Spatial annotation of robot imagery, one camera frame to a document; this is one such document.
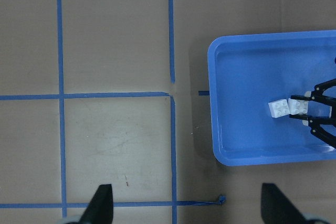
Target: white lego brick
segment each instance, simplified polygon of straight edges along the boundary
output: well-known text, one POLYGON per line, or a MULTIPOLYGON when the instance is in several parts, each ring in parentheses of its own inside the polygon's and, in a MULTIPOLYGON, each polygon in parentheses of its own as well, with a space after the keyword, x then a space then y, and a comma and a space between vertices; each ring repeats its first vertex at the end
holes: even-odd
POLYGON ((286 99, 269 102, 268 106, 273 118, 279 118, 280 116, 289 115, 289 108, 286 99))
POLYGON ((291 115, 296 114, 307 114, 308 112, 308 101, 288 99, 288 107, 291 115))

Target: black object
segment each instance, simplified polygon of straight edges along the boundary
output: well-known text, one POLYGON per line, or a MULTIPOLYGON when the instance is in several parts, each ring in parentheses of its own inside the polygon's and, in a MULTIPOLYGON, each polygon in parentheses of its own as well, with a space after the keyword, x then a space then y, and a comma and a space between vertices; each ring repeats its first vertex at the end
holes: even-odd
POLYGON ((112 185, 100 185, 79 222, 67 224, 111 224, 113 221, 112 185))
POLYGON ((263 183, 261 217, 265 224, 329 224, 320 219, 307 220, 275 184, 263 183))
POLYGON ((290 118, 301 119, 308 122, 310 133, 330 146, 336 148, 336 136, 330 134, 321 125, 333 125, 336 127, 336 98, 323 95, 325 90, 335 87, 336 79, 317 84, 310 96, 291 95, 291 99, 314 101, 331 107, 331 116, 289 115, 290 118))

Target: white block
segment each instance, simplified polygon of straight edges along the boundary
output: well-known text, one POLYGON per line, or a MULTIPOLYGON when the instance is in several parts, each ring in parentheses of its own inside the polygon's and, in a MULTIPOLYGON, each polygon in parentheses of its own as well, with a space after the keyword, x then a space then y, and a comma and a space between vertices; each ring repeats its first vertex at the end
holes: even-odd
POLYGON ((291 115, 307 114, 308 113, 308 101, 288 99, 288 107, 291 115))
POLYGON ((269 102, 268 106, 273 118, 289 115, 289 108, 286 99, 281 99, 275 102, 269 102))

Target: white cube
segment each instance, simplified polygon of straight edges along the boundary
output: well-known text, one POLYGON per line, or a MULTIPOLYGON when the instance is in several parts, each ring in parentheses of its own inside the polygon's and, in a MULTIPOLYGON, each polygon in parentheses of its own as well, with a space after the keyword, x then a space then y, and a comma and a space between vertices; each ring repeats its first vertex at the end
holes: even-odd
POLYGON ((288 99, 288 107, 291 115, 307 114, 308 113, 308 101, 288 99))
POLYGON ((289 107, 286 99, 269 102, 268 106, 273 118, 279 118, 284 115, 289 115, 289 107))

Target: blue tray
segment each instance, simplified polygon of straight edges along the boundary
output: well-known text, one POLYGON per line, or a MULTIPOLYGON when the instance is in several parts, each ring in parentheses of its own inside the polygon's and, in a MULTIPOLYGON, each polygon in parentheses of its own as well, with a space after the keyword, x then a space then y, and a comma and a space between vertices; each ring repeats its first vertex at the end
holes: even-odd
MULTIPOLYGON (((208 69, 216 158, 225 165, 335 159, 336 150, 311 135, 302 121, 272 118, 268 107, 336 78, 335 56, 336 30, 214 40, 208 69)), ((333 92, 328 95, 336 97, 333 92)), ((329 107, 313 103, 309 114, 329 115, 329 107)))

